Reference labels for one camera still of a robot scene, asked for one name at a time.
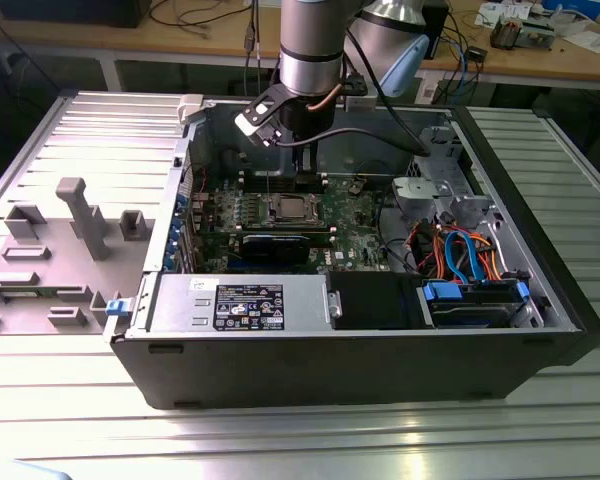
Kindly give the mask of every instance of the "wooden desk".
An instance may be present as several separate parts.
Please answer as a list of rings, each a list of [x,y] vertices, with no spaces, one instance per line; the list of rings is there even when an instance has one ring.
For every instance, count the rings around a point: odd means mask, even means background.
[[[562,39],[557,39],[551,51],[515,49],[504,51],[489,46],[490,30],[473,25],[480,0],[451,0],[454,17],[469,43],[488,50],[480,81],[565,88],[600,89],[600,54],[591,53]],[[180,11],[212,5],[207,0],[178,0]],[[228,0],[211,12],[191,15],[205,19],[243,8],[241,0]],[[156,16],[173,22],[169,4],[156,11]],[[280,11],[262,8],[261,45],[263,66],[272,67],[279,51]],[[27,51],[60,56],[90,57],[100,61],[110,90],[121,90],[117,60],[162,61],[187,64],[241,66],[244,64],[244,31],[248,12],[223,18],[209,24],[205,32],[209,39],[157,24],[145,18],[135,29],[120,29],[91,25],[69,25],[42,22],[12,22],[1,24]],[[13,52],[0,33],[0,52]],[[456,68],[457,62],[449,48],[441,45],[436,58],[423,62],[418,76],[423,79],[418,94],[420,103],[428,103],[438,82]]]
[[[480,82],[537,85],[563,88],[584,88],[600,90],[600,53],[592,53],[584,48],[557,38],[551,50],[516,48],[499,50],[491,48],[491,30],[474,25],[476,12],[483,3],[481,0],[451,0],[453,16],[460,32],[472,46],[487,50],[484,70]],[[450,19],[447,26],[453,27]],[[455,34],[446,32],[455,39]],[[433,60],[423,62],[418,76],[423,79],[418,92],[417,103],[430,103],[438,82],[449,77],[457,61],[451,53],[453,47],[440,45]]]
[[[178,10],[211,6],[211,0],[178,0]],[[188,17],[204,20],[244,8],[242,0],[227,0],[209,12]],[[156,10],[156,17],[175,23],[169,3]],[[46,22],[7,21],[0,14],[4,29],[27,51],[45,55],[95,58],[101,64],[109,90],[122,90],[117,60],[139,60],[206,65],[244,65],[244,34],[249,13],[232,15],[209,24],[209,38],[160,25],[148,16],[138,28],[112,28]],[[272,68],[280,51],[280,9],[262,8],[260,12],[263,66]],[[0,32],[0,52],[17,49]]]

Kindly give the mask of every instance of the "motherboard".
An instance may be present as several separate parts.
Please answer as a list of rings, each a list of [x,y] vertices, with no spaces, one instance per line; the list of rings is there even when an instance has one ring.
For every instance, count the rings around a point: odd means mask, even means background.
[[[331,180],[321,193],[285,192],[273,180],[266,183],[264,192],[225,180],[192,193],[175,271],[389,270],[376,226],[380,191],[356,189],[353,176]]]

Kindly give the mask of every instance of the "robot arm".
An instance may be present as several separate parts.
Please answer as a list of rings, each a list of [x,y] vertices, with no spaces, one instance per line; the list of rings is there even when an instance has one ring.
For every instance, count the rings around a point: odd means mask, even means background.
[[[280,143],[282,125],[296,144],[310,143],[314,159],[317,142],[312,139],[333,124],[336,97],[367,94],[366,82],[357,69],[346,79],[341,73],[345,37],[353,16],[360,13],[351,27],[359,38],[364,35],[361,43],[366,56],[381,60],[378,71],[383,83],[390,87],[390,93],[399,94],[399,84],[415,71],[426,50],[426,42],[415,41],[421,40],[424,31],[423,1],[283,0],[280,83],[251,102],[236,117],[236,125],[252,141],[265,146]],[[412,45],[417,45],[418,53],[405,56]],[[347,49],[354,64],[361,65],[350,43]],[[306,163],[301,162],[303,151],[303,147],[294,150],[296,167]]]

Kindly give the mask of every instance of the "circuit board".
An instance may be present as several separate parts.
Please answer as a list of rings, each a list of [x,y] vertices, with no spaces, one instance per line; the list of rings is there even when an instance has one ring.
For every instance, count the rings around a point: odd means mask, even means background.
[[[223,182],[211,190],[196,216],[201,270],[205,273],[321,273],[389,270],[375,226],[378,196],[374,191],[351,195],[353,178],[330,182],[322,194],[243,193],[237,183]],[[278,206],[278,216],[269,207]],[[240,244],[254,232],[310,237],[306,262],[275,266],[251,265]]]

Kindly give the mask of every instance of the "workbench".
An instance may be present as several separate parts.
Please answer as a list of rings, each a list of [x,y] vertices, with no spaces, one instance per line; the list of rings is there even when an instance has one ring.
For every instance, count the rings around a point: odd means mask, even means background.
[[[179,100],[59,98],[0,181],[0,217],[15,201],[70,215],[53,191],[75,175],[97,187],[106,218],[139,207],[155,218],[182,134]],[[549,119],[469,111],[600,316],[599,175]],[[0,245],[6,234],[0,222]],[[505,400],[159,411],[100,334],[2,334],[2,458],[74,480],[600,478],[600,347]]]
[[[522,48],[504,51],[491,48],[490,30],[476,28],[473,24],[480,3],[479,0],[451,1],[460,31],[470,44],[489,52],[484,71],[480,74],[481,83],[600,90],[600,54],[563,39],[557,39],[551,51]],[[179,11],[199,8],[200,5],[206,3],[201,3],[201,0],[178,1]],[[202,12],[195,18],[210,18],[243,7],[241,0],[229,0],[212,12]],[[158,9],[156,16],[167,22],[174,21],[168,5]],[[262,8],[260,20],[262,66],[273,68],[279,52],[279,9]],[[244,12],[213,22],[205,31],[210,36],[208,40],[176,27],[160,25],[148,17],[135,29],[5,20],[2,20],[2,25],[32,54],[98,60],[107,88],[121,91],[124,90],[124,82],[118,71],[117,62],[120,60],[244,66],[243,45],[247,21],[248,12]],[[447,25],[452,25],[450,20],[447,20]],[[16,47],[0,33],[0,52],[16,51]],[[423,81],[416,103],[431,103],[438,82],[449,78],[456,66],[457,61],[448,46],[441,45],[436,57],[424,61],[417,74]]]

